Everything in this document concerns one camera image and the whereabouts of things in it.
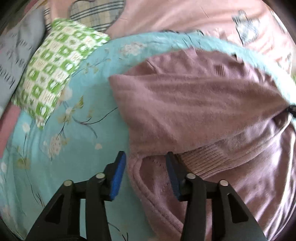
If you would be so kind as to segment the pink knit sweater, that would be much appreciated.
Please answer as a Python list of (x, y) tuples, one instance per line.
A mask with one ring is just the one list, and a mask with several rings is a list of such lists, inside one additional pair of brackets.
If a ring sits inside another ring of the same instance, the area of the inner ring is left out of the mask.
[(295, 214), (295, 125), (274, 80), (235, 55), (187, 49), (109, 78), (129, 132), (127, 170), (159, 240), (179, 240), (186, 204), (165, 154), (206, 181), (226, 179), (276, 240)]

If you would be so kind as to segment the teal floral blanket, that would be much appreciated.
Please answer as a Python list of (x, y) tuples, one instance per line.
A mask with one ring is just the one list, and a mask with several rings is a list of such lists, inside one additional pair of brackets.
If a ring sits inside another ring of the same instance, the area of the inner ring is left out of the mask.
[(201, 33), (146, 33), (111, 40), (72, 74), (62, 103), (40, 129), (21, 112), (1, 159), (1, 217), (15, 237), (25, 239), (35, 220), (67, 180), (91, 178), (128, 151), (128, 130), (116, 108), (108, 78), (146, 58), (199, 48), (235, 54), (269, 73), (295, 102), (295, 83), (269, 58)]

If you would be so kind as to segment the green white checked pillow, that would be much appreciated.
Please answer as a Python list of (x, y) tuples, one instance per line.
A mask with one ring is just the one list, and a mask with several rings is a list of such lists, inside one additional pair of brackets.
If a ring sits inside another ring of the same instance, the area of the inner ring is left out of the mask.
[(31, 57), (18, 87), (13, 104), (27, 112), (39, 128), (56, 108), (72, 73), (110, 37), (70, 19), (55, 19), (52, 29)]

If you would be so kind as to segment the grey printed pillow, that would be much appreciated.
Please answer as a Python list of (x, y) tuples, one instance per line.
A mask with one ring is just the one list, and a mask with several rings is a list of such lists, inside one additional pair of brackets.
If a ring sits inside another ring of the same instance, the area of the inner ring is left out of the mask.
[(38, 8), (1, 36), (1, 113), (45, 34), (44, 8)]

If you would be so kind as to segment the pink quilt with plaid hearts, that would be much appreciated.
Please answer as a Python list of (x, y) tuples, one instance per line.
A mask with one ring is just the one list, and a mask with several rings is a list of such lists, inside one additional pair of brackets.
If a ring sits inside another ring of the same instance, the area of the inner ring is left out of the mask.
[(51, 19), (72, 19), (112, 38), (199, 30), (292, 71), (293, 41), (263, 1), (49, 1), (49, 9)]

